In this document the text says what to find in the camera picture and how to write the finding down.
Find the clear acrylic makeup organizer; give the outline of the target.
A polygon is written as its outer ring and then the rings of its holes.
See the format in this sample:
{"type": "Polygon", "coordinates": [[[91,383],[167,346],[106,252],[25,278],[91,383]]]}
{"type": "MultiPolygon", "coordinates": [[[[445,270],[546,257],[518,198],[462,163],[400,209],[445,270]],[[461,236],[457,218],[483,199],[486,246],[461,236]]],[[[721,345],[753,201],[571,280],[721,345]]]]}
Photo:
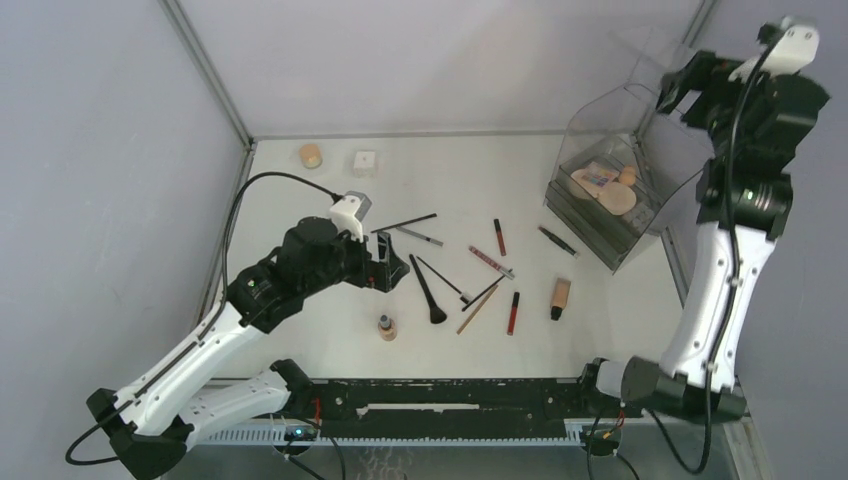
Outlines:
{"type": "Polygon", "coordinates": [[[610,271],[674,221],[712,155],[684,104],[656,112],[660,80],[694,52],[655,27],[616,32],[619,85],[570,120],[544,204],[610,271]]]}

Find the beige beauty blender sponge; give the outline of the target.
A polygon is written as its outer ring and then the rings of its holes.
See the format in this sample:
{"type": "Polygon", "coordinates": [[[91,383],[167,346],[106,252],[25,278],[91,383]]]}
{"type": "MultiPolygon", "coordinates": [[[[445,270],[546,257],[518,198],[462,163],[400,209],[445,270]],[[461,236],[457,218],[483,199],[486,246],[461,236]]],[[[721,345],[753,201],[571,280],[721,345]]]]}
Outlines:
{"type": "Polygon", "coordinates": [[[617,181],[627,187],[635,185],[638,179],[638,172],[633,166],[623,167],[617,177],[617,181]]]}

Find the round beige sponge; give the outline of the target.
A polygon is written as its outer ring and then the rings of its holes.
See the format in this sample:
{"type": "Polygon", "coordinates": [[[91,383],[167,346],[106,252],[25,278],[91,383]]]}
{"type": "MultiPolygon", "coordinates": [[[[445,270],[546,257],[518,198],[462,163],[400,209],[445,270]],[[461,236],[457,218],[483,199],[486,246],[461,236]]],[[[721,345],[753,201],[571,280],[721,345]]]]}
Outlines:
{"type": "Polygon", "coordinates": [[[598,193],[597,201],[610,214],[622,216],[636,206],[638,198],[630,186],[613,182],[598,193]]]}

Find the orange square powder compact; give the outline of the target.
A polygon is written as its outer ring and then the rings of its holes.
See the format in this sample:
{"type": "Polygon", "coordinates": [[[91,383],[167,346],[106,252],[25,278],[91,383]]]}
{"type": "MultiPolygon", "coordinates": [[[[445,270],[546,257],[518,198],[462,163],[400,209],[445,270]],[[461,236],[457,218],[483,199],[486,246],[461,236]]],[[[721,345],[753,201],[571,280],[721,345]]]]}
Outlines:
{"type": "Polygon", "coordinates": [[[598,162],[590,162],[584,169],[587,171],[586,176],[602,189],[615,182],[619,174],[618,170],[607,168],[598,162]]]}

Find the round beige powder puff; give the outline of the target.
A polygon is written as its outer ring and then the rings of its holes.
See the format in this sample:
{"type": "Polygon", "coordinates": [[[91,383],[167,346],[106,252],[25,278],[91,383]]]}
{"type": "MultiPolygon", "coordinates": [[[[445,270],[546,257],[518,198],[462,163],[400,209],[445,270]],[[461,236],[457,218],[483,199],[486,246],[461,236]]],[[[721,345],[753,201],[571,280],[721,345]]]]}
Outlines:
{"type": "Polygon", "coordinates": [[[582,200],[596,199],[602,188],[594,184],[590,178],[586,176],[585,169],[575,170],[571,175],[571,183],[569,184],[570,192],[582,200]]]}

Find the nine-pan eyeshadow palette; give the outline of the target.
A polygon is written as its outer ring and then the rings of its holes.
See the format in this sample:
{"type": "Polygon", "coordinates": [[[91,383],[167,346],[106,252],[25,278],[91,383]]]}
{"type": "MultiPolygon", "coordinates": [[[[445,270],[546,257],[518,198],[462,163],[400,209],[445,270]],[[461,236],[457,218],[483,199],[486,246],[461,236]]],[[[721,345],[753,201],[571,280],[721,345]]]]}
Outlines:
{"type": "Polygon", "coordinates": [[[655,219],[656,211],[645,202],[640,202],[621,216],[629,228],[638,234],[644,233],[655,219]]]}

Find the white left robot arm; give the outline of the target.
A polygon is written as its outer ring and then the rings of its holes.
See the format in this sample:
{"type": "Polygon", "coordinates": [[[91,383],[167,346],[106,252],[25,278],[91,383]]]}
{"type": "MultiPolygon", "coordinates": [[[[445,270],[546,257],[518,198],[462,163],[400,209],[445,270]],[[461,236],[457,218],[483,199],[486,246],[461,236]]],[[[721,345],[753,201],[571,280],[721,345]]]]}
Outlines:
{"type": "Polygon", "coordinates": [[[120,390],[95,391],[87,407],[130,474],[156,479],[221,430],[259,415],[298,417],[310,409],[312,381],[291,359],[202,393],[224,363],[298,314],[312,295],[339,283],[387,293],[409,271],[389,234],[379,234],[372,256],[365,241],[331,220],[304,218],[280,246],[244,269],[224,302],[155,367],[120,390]]]}

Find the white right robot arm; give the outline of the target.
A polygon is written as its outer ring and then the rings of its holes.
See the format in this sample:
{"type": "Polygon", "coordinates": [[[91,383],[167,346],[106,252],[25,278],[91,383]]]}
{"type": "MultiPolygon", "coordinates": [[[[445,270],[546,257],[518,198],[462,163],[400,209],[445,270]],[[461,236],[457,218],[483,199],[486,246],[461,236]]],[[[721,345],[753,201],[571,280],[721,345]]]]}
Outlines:
{"type": "Polygon", "coordinates": [[[783,234],[793,203],[787,165],[815,126],[829,94],[802,69],[812,53],[768,46],[747,61],[700,51],[664,75],[655,110],[696,100],[683,123],[706,132],[714,155],[704,166],[697,259],[682,318],[657,361],[598,358],[580,377],[579,406],[605,415],[617,400],[692,423],[740,419],[735,393],[738,340],[756,282],[783,234]]]}

